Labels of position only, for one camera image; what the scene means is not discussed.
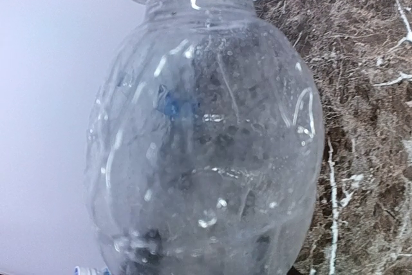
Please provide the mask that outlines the clear plastic bottle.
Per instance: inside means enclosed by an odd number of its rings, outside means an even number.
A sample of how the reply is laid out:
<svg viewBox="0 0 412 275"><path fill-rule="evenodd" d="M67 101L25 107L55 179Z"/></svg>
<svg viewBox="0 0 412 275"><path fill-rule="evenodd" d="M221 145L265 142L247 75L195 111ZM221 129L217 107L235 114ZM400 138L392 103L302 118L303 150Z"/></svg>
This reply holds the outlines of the clear plastic bottle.
<svg viewBox="0 0 412 275"><path fill-rule="evenodd" d="M111 274L286 274L324 151L321 100L257 0L133 0L91 111L89 213Z"/></svg>

